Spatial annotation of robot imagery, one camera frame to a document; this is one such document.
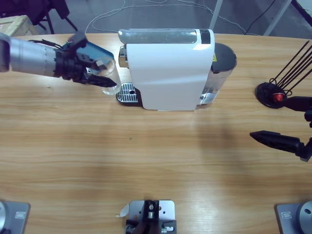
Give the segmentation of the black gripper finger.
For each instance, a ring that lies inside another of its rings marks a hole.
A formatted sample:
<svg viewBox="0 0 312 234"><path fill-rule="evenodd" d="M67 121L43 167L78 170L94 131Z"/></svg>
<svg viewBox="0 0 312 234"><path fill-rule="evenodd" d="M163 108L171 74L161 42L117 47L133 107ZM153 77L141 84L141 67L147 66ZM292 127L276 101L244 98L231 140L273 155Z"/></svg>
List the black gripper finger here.
<svg viewBox="0 0 312 234"><path fill-rule="evenodd" d="M109 51L101 48L99 46L85 46L84 48L77 49L77 52L84 54L92 62L90 68L94 70L106 69L107 65L104 65L104 62L98 65L97 60L103 58L109 58Z"/></svg>
<svg viewBox="0 0 312 234"><path fill-rule="evenodd" d="M117 85L112 79L97 75L86 75L86 83L99 87L114 87Z"/></svg>
<svg viewBox="0 0 312 234"><path fill-rule="evenodd" d="M312 98L294 96L282 101L281 105L294 111L306 112L312 109Z"/></svg>
<svg viewBox="0 0 312 234"><path fill-rule="evenodd" d="M312 138L305 145L297 137L281 135L280 133L270 131L251 132L250 136L270 148L293 153L302 161L309 161L312 157Z"/></svg>

